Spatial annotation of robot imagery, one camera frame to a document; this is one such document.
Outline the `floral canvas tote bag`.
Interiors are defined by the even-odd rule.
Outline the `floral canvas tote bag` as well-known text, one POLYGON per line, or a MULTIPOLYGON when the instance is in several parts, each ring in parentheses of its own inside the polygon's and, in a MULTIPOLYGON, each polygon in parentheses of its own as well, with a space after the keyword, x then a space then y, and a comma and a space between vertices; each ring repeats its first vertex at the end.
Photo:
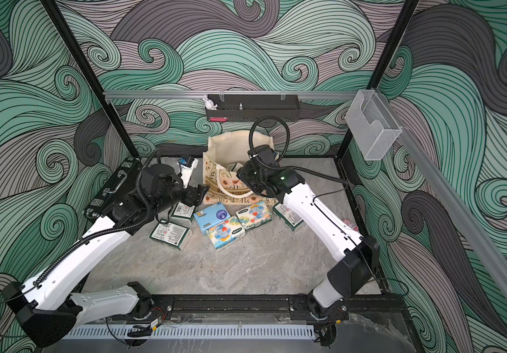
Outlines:
POLYGON ((247 187, 235 172, 225 169, 228 163, 249 161, 249 132, 240 130, 210 137, 207 151, 203 153, 203 181, 209 186, 203 203, 210 205, 221 202, 224 205, 246 205, 265 202, 277 203, 276 199, 261 197, 247 187))

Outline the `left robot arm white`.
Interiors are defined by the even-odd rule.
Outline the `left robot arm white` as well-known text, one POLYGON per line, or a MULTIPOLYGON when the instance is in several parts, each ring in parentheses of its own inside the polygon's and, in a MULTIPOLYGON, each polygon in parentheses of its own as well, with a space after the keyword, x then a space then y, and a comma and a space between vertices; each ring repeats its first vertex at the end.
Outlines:
POLYGON ((147 320, 154 315, 152 295, 137 281, 95 294, 75 287, 114 249, 164 210, 184 203, 199 206, 208 185, 189 185, 193 170, 139 160, 120 166, 85 210, 93 221, 81 238, 40 274, 11 282, 3 300, 25 335, 38 347, 49 347, 83 324, 121 316, 147 320))

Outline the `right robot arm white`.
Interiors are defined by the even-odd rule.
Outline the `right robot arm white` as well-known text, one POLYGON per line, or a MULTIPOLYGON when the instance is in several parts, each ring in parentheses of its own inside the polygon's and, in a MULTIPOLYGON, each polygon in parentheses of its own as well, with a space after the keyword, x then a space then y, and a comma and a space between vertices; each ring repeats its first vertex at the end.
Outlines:
POLYGON ((300 216, 337 262, 309 294, 309 306, 315 316, 326 316, 333 304, 352 298, 374 277, 378 243, 362 236, 332 212, 296 170, 278 166, 266 169, 249 161, 237 176, 255 194, 266 194, 300 216))

